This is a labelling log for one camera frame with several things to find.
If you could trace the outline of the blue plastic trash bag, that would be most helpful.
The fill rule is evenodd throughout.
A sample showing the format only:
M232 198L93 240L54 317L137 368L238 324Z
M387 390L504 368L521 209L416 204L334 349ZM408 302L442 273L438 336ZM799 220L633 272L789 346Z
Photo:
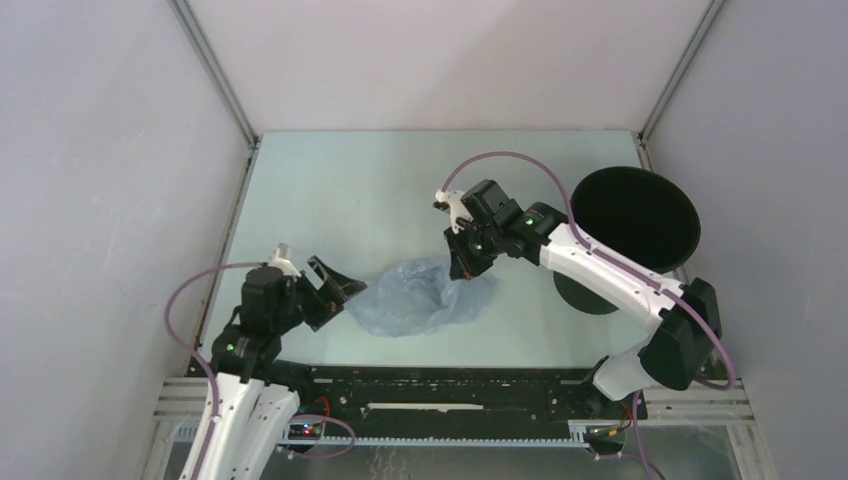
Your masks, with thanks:
M346 303L360 327L379 337L433 335L476 321L494 300L499 281L484 274L453 280L447 257L407 260L369 281Z

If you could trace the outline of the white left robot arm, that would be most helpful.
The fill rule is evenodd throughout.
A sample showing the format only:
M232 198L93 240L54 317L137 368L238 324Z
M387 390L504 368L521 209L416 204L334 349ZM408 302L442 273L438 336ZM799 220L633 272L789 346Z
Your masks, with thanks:
M301 379L273 378L282 338L306 325L317 331L343 312L366 284L329 268L309 267L315 286L278 247L267 262L244 262L241 301L215 338L211 357L189 352L208 381L197 437L184 479L258 479L295 417L312 411L315 388Z

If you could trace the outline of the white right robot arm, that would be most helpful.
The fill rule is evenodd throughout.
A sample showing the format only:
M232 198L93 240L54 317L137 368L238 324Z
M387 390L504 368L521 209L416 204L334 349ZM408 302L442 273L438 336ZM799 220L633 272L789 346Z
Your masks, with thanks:
M716 292L709 283L663 277L586 238L565 213L545 203L520 207L493 180L466 192L439 190L434 206L450 217L443 235L451 279L478 277L500 255L523 258L586 287L646 332L646 339L597 364L581 392L591 416L610 416L622 399L652 384L683 391L699 380L720 337Z

